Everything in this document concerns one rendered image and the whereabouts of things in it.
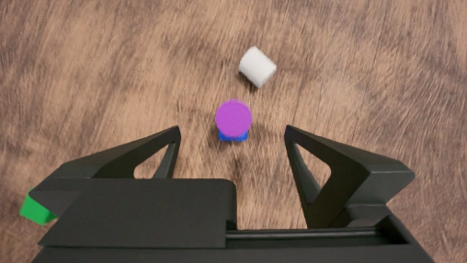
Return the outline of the green cube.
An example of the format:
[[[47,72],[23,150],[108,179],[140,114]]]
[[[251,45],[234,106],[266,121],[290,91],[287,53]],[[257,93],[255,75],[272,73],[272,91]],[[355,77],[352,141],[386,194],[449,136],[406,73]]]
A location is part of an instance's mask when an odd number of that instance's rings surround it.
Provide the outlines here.
[[[41,226],[48,225],[59,219],[58,216],[39,205],[29,196],[21,216]]]

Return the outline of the white cylinder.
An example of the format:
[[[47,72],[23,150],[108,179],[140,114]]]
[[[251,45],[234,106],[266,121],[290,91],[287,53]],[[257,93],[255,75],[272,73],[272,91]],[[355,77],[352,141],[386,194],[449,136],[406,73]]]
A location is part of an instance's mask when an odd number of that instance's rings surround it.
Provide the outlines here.
[[[238,71],[259,90],[276,73],[277,69],[256,50],[252,50],[243,59]]]

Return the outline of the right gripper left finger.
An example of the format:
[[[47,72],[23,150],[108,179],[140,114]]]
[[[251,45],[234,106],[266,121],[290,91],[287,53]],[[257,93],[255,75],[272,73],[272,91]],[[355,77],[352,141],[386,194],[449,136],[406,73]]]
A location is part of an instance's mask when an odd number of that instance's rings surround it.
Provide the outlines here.
[[[48,177],[135,178],[135,168],[168,145],[152,178],[172,178],[181,139],[179,126],[175,125],[141,139],[65,162]]]

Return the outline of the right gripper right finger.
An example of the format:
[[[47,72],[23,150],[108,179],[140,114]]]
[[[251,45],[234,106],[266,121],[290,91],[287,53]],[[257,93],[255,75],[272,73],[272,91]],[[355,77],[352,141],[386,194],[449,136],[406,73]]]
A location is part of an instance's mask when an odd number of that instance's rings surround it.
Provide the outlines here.
[[[326,228],[348,205],[386,204],[416,177],[403,162],[286,125],[284,143],[307,228]],[[323,188],[298,145],[323,161]]]

